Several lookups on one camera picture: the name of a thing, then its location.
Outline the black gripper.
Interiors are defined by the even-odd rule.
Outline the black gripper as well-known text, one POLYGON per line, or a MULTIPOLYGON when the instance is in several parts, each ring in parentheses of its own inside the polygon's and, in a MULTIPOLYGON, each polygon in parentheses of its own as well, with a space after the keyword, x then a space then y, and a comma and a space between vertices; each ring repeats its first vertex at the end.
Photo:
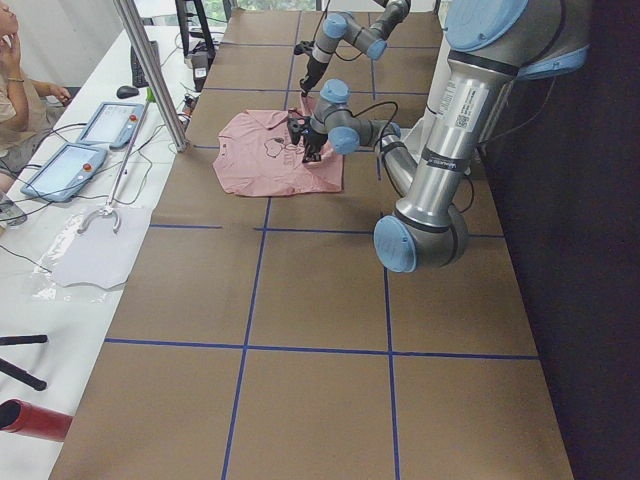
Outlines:
POLYGON ((318 83, 326 71, 326 64, 316 60, 311 56, 307 63, 307 73, 304 78, 299 81, 301 96, 307 97, 314 83, 318 83))
POLYGON ((327 142, 328 136, 326 133, 318 132, 312 125, 312 121, 307 121, 305 130, 305 151, 302 162, 317 163, 322 160, 321 150, 327 142))

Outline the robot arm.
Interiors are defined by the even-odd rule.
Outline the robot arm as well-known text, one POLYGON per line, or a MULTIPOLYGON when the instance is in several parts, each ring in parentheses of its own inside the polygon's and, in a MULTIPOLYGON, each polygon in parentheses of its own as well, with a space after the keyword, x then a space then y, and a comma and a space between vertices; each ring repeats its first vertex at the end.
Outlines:
POLYGON ((385 51, 393 29, 408 15, 406 1, 387 1, 370 26, 346 12, 331 13, 317 37, 298 45, 308 56, 303 92, 320 91, 311 115, 291 124, 304 158, 317 162, 323 146, 347 155, 372 147, 399 193, 394 211, 374 228, 374 247, 389 270, 412 272, 459 259, 468 229, 453 199, 476 148, 493 129, 511 85, 580 68, 589 48, 592 5, 588 1, 455 1, 444 24, 450 75, 419 157, 401 141, 390 121, 356 117, 350 91, 325 71, 340 43, 371 59, 385 51))
POLYGON ((410 13, 409 0, 377 1, 384 8, 370 26, 360 25, 348 12, 327 13, 318 23, 311 41, 301 41, 294 47, 295 55, 307 55, 307 70, 299 81, 306 97, 324 76, 341 41, 354 47, 372 60, 378 60, 387 48, 387 40, 397 25, 410 13))

